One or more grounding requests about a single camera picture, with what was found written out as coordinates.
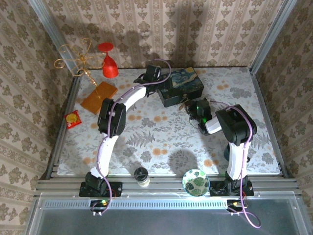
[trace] floral wallpaper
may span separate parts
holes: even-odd
[[[0,0],[0,235],[20,234],[71,85],[26,0]]]
[[[257,72],[271,122],[313,221],[313,1],[299,0]]]
[[[44,0],[65,40],[112,42],[120,68],[248,66],[283,0]]]

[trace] black bracket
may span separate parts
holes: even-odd
[[[257,127],[252,118],[246,113],[240,104],[234,107],[238,108],[249,120],[252,126],[252,138],[257,132]],[[247,141],[249,137],[249,126],[243,116],[234,109],[222,109],[216,112],[216,117],[221,124],[222,131],[230,143],[239,146],[241,143]]]
[[[109,98],[105,98],[102,102],[98,118],[98,127],[100,133],[108,133],[109,116],[113,104],[114,101]],[[126,106],[124,104],[116,104],[113,111],[115,114],[112,116],[111,120],[110,138],[122,134],[126,123]]]
[[[248,176],[243,178],[243,192],[246,196],[254,196],[253,186]],[[210,195],[214,196],[239,196],[240,195],[240,179],[232,180],[226,172],[224,181],[212,181],[210,186]]]
[[[122,182],[110,182],[113,197],[120,197],[123,191]],[[85,182],[80,184],[80,197],[109,197],[109,188],[104,179],[95,177],[88,172],[85,176]]]
[[[148,65],[146,73],[140,75],[134,82],[139,84],[145,84],[150,82],[161,81],[161,68],[159,66]],[[149,85],[146,87],[146,96],[148,97],[151,93],[156,92],[157,90],[167,89],[170,90],[173,88],[172,78],[169,77],[165,82],[155,85]]]

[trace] small ceramic bowl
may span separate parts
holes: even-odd
[[[203,171],[193,169],[184,174],[182,186],[191,196],[201,197],[208,192],[210,181]]]

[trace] floral tablecloth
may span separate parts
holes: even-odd
[[[204,84],[202,98],[241,106],[254,119],[258,131],[249,149],[251,161],[247,172],[256,174],[280,174],[279,166],[268,136],[260,104],[247,68],[195,69]],[[119,70],[115,79],[106,79],[101,70],[91,75],[100,83],[115,85],[117,99],[134,85],[133,81],[145,69]],[[80,103],[94,86],[86,77],[81,78],[74,110],[78,110],[82,124],[67,130],[58,167],[59,175],[86,174],[96,160],[101,141],[98,132],[98,115],[85,110]],[[126,128],[118,138],[110,161],[110,174],[133,174],[143,166],[153,175],[182,176],[194,168],[207,174],[224,174],[228,161],[224,158],[227,140],[222,132],[204,136],[180,105],[164,108],[157,93],[143,98],[127,112]],[[211,103],[212,113],[222,106]]]

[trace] starry night box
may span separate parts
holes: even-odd
[[[192,67],[173,71],[171,79],[173,83],[172,89],[158,90],[164,107],[201,97],[204,85]]]

